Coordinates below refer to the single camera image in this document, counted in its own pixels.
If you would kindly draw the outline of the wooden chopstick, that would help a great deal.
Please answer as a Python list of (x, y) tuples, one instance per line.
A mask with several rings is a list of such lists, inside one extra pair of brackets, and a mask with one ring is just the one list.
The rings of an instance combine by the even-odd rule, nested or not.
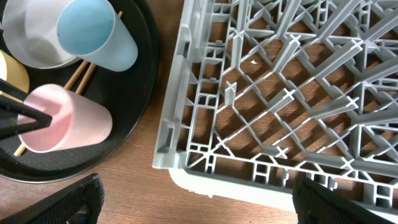
[[(119, 18), (122, 16), (123, 12), (119, 11), (118, 16)], [(81, 82), (79, 83), (75, 93), (77, 95), (80, 95), (83, 93), (83, 90), (85, 89), (92, 73), (94, 72), (94, 69), (96, 68), (96, 65), (93, 63), (90, 63), (90, 65), (88, 66), (83, 78), (81, 79)], [(24, 151), (26, 150), (26, 146), (24, 144), (21, 143), (21, 145), (16, 149), (16, 151), (14, 152), (14, 156), (19, 157), (21, 156)]]
[(71, 78), (65, 84), (65, 86), (63, 88), (66, 90), (69, 90), (74, 85), (74, 83), (77, 81), (78, 77), (81, 75), (81, 73), (83, 72), (83, 70), (85, 69), (85, 67), (87, 65), (88, 65), (88, 61), (86, 61), (86, 60), (82, 61), (80, 66), (75, 70), (75, 72), (73, 73), (73, 75), (71, 76)]

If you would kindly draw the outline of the yellow bowl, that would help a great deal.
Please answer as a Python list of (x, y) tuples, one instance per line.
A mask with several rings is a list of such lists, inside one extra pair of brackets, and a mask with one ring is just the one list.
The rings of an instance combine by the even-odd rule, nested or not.
[(18, 89), (29, 92), (29, 76), (24, 66), (1, 50), (1, 79)]

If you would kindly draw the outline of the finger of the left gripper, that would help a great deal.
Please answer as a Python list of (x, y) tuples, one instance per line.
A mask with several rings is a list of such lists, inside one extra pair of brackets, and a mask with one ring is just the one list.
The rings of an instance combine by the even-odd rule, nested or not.
[[(5, 80), (1, 80), (1, 91), (17, 98), (18, 100), (24, 100), (28, 96), (26, 92), (18, 89)], [(16, 116), (24, 116), (33, 120), (33, 122), (30, 123), (17, 123), (13, 126), (1, 128), (1, 139), (47, 128), (50, 126), (53, 119), (52, 116), (47, 113), (12, 100), (6, 96), (1, 96), (1, 110), (8, 111)]]

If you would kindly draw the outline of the pink plastic cup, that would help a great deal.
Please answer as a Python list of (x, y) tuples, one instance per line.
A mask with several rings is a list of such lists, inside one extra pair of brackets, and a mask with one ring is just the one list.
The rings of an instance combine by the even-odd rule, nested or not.
[(111, 113), (60, 85), (46, 84), (30, 92), (24, 104), (52, 117), (50, 126), (19, 134), (25, 147), (47, 153), (103, 142), (113, 127)]

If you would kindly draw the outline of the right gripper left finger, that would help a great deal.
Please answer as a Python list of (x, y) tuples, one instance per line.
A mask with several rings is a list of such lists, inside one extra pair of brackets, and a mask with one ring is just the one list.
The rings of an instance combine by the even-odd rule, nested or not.
[(41, 201), (1, 220), (1, 223), (95, 224), (104, 204), (100, 176), (92, 173)]

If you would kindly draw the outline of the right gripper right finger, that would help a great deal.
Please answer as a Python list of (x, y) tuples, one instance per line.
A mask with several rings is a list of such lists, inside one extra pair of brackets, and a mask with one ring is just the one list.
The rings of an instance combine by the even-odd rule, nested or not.
[(383, 224), (391, 221), (320, 185), (306, 175), (296, 178), (293, 203), (299, 223)]

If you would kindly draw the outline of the grey round plate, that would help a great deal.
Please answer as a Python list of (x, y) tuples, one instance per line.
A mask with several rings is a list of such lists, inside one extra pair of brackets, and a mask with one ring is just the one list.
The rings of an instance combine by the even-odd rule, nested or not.
[(79, 58), (62, 49), (57, 21), (72, 0), (8, 0), (2, 15), (6, 47), (22, 64), (51, 69), (71, 65)]

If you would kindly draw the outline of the blue plastic cup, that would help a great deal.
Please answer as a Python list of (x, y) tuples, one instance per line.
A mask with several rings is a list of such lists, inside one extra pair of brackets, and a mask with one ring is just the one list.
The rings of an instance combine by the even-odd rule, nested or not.
[(134, 65), (138, 47), (107, 0), (75, 0), (61, 12), (57, 39), (71, 55), (114, 72)]

